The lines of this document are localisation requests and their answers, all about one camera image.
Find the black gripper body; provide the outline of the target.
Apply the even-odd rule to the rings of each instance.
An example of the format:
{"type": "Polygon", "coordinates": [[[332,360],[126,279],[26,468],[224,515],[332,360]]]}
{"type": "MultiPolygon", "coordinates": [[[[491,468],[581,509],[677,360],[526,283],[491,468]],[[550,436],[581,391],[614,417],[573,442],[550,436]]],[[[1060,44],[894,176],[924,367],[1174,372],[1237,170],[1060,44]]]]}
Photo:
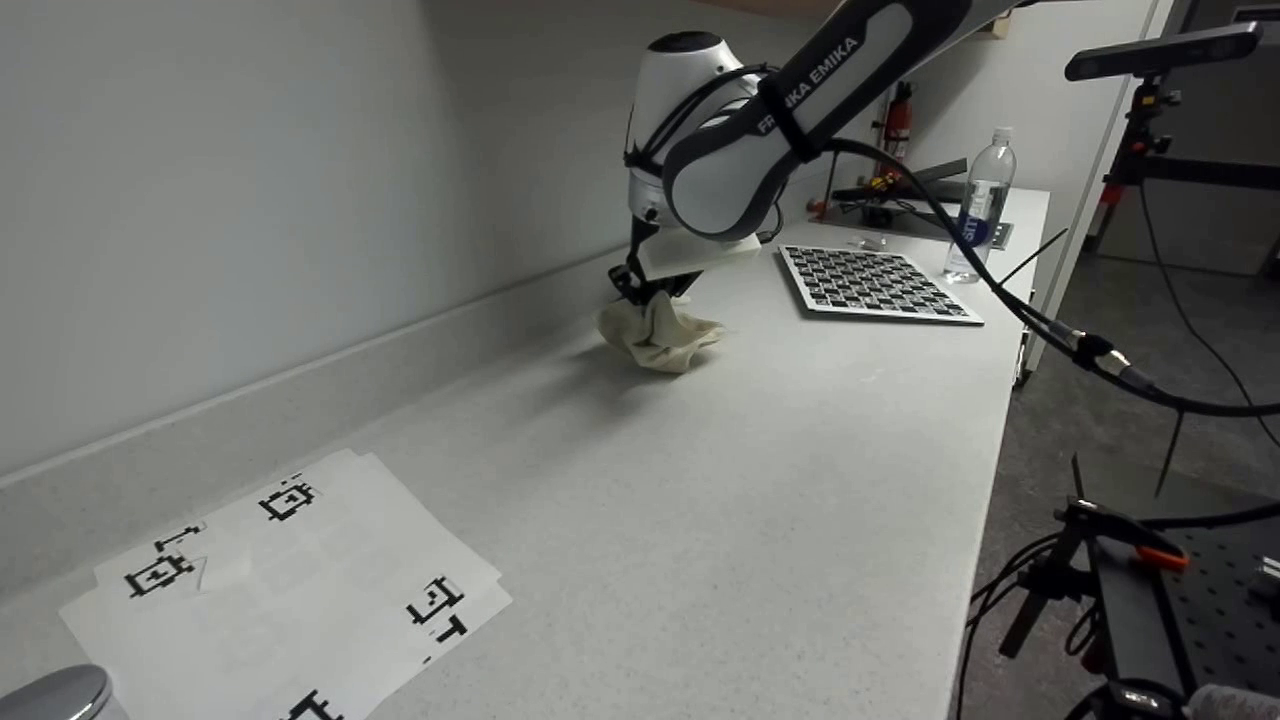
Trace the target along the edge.
{"type": "Polygon", "coordinates": [[[667,270],[652,275],[638,260],[638,247],[656,234],[656,224],[635,220],[629,227],[629,253],[619,264],[606,269],[606,283],[629,298],[629,305],[652,305],[661,292],[685,295],[695,283],[695,270],[667,270]]]}

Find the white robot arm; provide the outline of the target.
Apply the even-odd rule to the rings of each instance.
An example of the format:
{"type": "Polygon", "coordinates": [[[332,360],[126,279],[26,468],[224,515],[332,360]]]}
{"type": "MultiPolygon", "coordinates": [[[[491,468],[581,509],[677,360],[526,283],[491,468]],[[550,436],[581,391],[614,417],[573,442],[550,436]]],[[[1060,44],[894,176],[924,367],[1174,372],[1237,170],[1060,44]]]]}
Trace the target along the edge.
{"type": "Polygon", "coordinates": [[[835,0],[774,68],[744,62],[718,33],[663,33],[629,107],[629,260],[606,270],[629,305],[681,295],[692,270],[646,275],[638,247],[685,227],[744,241],[765,227],[787,176],[832,149],[891,84],[989,28],[1020,0],[835,0]]]}

